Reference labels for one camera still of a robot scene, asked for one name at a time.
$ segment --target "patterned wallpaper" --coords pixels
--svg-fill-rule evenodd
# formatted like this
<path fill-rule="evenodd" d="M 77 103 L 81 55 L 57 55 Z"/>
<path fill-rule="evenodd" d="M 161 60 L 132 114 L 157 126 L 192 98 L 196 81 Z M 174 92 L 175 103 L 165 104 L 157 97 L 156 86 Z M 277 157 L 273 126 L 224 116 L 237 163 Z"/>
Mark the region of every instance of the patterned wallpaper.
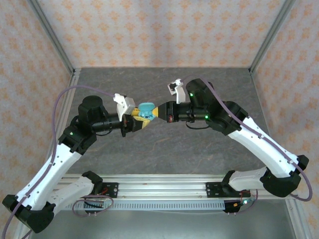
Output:
<path fill-rule="evenodd" d="M 70 76 L 23 0 L 0 1 L 0 201 L 42 166 L 53 100 Z M 0 232 L 9 212 L 0 205 Z M 11 227 L 7 238 L 13 238 Z"/>
<path fill-rule="evenodd" d="M 319 235 L 319 4 L 297 0 L 255 75 L 272 137 L 310 159 L 306 173 L 314 197 L 303 203 L 314 238 Z M 308 195 L 305 184 L 302 195 Z"/>
<path fill-rule="evenodd" d="M 249 67 L 284 0 L 40 0 L 74 67 Z"/>

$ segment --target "blue object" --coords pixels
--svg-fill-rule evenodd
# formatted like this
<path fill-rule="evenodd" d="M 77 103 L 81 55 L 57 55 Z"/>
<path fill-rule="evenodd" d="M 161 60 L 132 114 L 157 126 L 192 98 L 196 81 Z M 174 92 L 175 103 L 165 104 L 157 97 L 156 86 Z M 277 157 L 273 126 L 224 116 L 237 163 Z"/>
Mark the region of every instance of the blue object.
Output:
<path fill-rule="evenodd" d="M 139 116 L 148 120 L 154 120 L 155 115 L 153 115 L 152 110 L 155 109 L 155 105 L 153 103 L 140 103 L 139 104 Z"/>

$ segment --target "purple cable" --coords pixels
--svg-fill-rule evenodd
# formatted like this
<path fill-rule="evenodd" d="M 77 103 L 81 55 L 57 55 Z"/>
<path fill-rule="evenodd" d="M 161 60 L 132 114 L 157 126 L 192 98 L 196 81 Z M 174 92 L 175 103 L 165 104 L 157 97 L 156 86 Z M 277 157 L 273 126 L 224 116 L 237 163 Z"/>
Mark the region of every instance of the purple cable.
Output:
<path fill-rule="evenodd" d="M 98 213 L 95 213 L 94 215 L 98 215 L 98 214 L 100 214 L 100 213 L 103 213 L 103 212 L 109 210 L 109 209 L 113 206 L 113 204 L 114 204 L 113 198 L 111 198 L 111 197 L 109 197 L 109 196 L 106 196 L 106 195 L 87 195 L 87 196 L 84 196 L 84 197 L 82 197 L 82 198 L 108 198 L 108 199 L 110 199 L 110 200 L 112 201 L 111 204 L 110 204 L 106 209 L 103 209 L 103 210 L 99 211 Z M 85 218 L 85 217 L 89 217 L 90 214 L 77 214 L 77 213 L 75 212 L 75 210 L 74 210 L 74 207 L 75 207 L 75 205 L 76 205 L 78 202 L 96 203 L 96 202 L 102 202 L 102 201 L 87 200 L 87 199 L 77 200 L 77 201 L 73 204 L 73 206 L 72 206 L 72 212 L 73 212 L 73 214 L 76 215 L 77 217 Z"/>
<path fill-rule="evenodd" d="M 188 77 L 190 76 L 186 76 L 182 79 L 182 82 L 185 81 Z M 217 93 L 215 92 L 215 90 L 212 88 L 212 86 L 208 83 L 208 81 L 201 75 L 199 75 L 199 77 L 201 78 L 202 82 L 205 83 L 205 85 L 209 88 L 209 90 L 213 93 L 214 97 L 217 99 L 217 101 L 220 103 L 220 105 L 224 108 L 224 110 L 236 121 L 238 122 L 240 125 L 242 125 L 243 127 L 245 127 L 246 129 L 248 129 L 249 131 L 251 131 L 253 134 L 257 135 L 259 138 L 262 138 L 263 140 L 265 140 L 267 143 L 269 143 L 272 147 L 274 147 L 285 159 L 288 160 L 289 163 L 291 163 L 296 169 L 298 169 L 298 171 L 301 173 L 301 175 L 303 176 L 303 178 L 306 181 L 306 184 L 308 186 L 309 189 L 309 195 L 307 198 L 300 198 L 298 197 L 298 195 L 294 195 L 294 194 L 290 194 L 293 198 L 298 199 L 300 201 L 303 202 L 308 202 L 311 200 L 311 198 L 313 197 L 313 189 L 311 187 L 311 183 L 308 179 L 308 177 L 306 176 L 306 174 L 304 173 L 304 171 L 295 163 L 293 162 L 288 155 L 285 154 L 285 152 L 283 152 L 275 143 L 273 143 L 270 139 L 266 138 L 266 137 L 262 137 L 262 134 L 255 131 L 254 129 L 250 128 L 248 125 L 246 125 L 245 123 L 243 123 L 240 119 L 238 119 L 227 107 L 226 105 L 223 103 L 223 101 L 221 100 L 221 98 L 217 95 Z"/>
<path fill-rule="evenodd" d="M 27 191 L 27 193 L 25 194 L 25 197 L 21 198 L 20 202 L 18 202 L 16 207 L 13 209 L 11 215 L 8 218 L 8 221 L 6 222 L 6 224 L 4 226 L 4 229 L 3 229 L 3 232 L 2 232 L 2 237 L 1 237 L 2 239 L 5 239 L 6 231 L 8 230 L 8 227 L 9 227 L 9 225 L 10 225 L 10 223 L 11 223 L 11 221 L 12 221 L 14 215 L 15 215 L 15 213 L 17 212 L 18 208 L 22 205 L 22 203 L 26 200 L 26 198 L 30 195 L 30 193 L 42 182 L 42 180 L 45 178 L 45 176 L 48 174 L 48 172 L 50 171 L 50 169 L 52 167 L 52 164 L 53 164 L 54 159 L 55 159 L 56 147 L 57 147 L 56 132 L 55 132 L 55 112 L 56 112 L 56 108 L 57 108 L 57 105 L 59 103 L 59 100 L 64 95 L 64 93 L 66 93 L 69 90 L 72 90 L 74 88 L 85 88 L 85 89 L 93 90 L 93 91 L 99 92 L 101 94 L 110 96 L 112 98 L 114 97 L 114 94 L 107 93 L 107 92 L 101 91 L 99 89 L 96 89 L 96 88 L 93 88 L 93 87 L 90 87 L 90 86 L 83 86 L 83 85 L 70 86 L 70 87 L 65 88 L 63 91 L 61 91 L 61 93 L 58 95 L 58 97 L 57 97 L 57 99 L 56 99 L 56 101 L 54 103 L 53 111 L 52 111 L 51 130 L 52 130 L 52 135 L 53 135 L 53 152 L 52 152 L 52 157 L 51 157 L 51 160 L 50 160 L 50 164 L 48 165 L 48 167 L 46 168 L 46 170 L 42 174 L 42 176 L 38 179 L 38 181 L 29 189 L 29 191 Z"/>

